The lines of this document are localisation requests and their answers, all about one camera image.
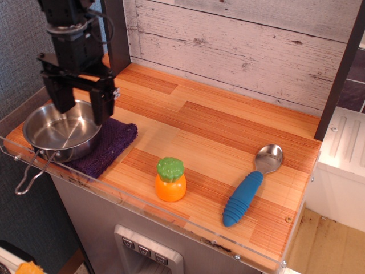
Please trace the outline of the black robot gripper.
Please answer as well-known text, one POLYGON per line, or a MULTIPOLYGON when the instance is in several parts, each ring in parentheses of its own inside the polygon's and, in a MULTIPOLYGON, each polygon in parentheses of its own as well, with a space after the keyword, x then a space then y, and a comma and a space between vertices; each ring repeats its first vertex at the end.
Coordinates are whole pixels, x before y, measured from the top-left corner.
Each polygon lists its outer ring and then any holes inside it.
POLYGON ((90 93, 94 121, 102 125, 113 115, 120 93, 114 73, 103 64, 99 27, 48 27, 55 53, 41 53, 42 78, 56 109, 65 113, 75 106, 73 88, 90 93))

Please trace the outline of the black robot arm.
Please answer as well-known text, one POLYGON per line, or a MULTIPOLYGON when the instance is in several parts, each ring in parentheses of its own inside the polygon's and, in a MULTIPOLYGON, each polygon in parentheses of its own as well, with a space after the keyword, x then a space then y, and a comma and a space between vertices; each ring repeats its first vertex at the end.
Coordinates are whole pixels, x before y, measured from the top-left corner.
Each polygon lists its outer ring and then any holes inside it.
POLYGON ((103 63, 99 18, 107 15, 91 9, 92 1, 39 1, 46 16, 46 30, 55 52, 41 53, 42 78, 56 109, 65 113, 75 106, 73 89, 90 95, 94 121, 103 124, 113 115, 119 96, 115 74, 103 63))

